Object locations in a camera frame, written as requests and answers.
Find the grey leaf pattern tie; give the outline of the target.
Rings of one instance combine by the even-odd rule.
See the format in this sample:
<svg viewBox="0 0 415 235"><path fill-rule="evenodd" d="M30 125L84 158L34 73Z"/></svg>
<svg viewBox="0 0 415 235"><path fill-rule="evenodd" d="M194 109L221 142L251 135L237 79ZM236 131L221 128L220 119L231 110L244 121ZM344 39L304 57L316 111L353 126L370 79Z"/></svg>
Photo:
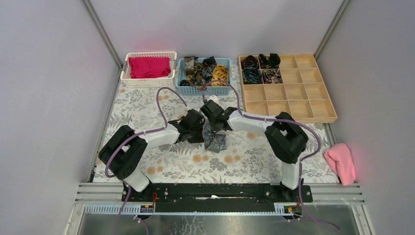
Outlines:
<svg viewBox="0 0 415 235"><path fill-rule="evenodd" d="M221 133L216 133L212 130L210 124L207 124L203 131L202 137L204 140L204 148L205 150L219 153L222 150L226 150L226 135Z"/></svg>

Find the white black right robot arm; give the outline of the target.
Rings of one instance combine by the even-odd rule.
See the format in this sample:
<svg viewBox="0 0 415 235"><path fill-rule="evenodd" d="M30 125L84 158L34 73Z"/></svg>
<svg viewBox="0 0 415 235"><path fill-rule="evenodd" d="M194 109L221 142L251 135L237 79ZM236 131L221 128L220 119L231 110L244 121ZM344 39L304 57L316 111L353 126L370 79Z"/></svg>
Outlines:
<svg viewBox="0 0 415 235"><path fill-rule="evenodd" d="M265 136L276 157L282 161L281 197L288 202L299 197L299 156L305 150L308 136L290 114L254 115L234 107L223 109L212 100L206 101L201 111L214 132L246 131Z"/></svg>

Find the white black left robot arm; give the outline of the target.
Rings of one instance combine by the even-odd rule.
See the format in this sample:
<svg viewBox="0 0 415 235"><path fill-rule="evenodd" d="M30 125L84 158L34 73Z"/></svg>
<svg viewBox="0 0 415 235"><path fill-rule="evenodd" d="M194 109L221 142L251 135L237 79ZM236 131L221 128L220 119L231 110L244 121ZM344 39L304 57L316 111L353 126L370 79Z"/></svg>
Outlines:
<svg viewBox="0 0 415 235"><path fill-rule="evenodd" d="M138 164L145 150L179 142L202 143L205 117L191 109L187 114L167 123L166 127L135 133L128 125L121 126L98 153L106 166L106 172L123 181L133 189L140 201L151 197L150 180L139 169Z"/></svg>

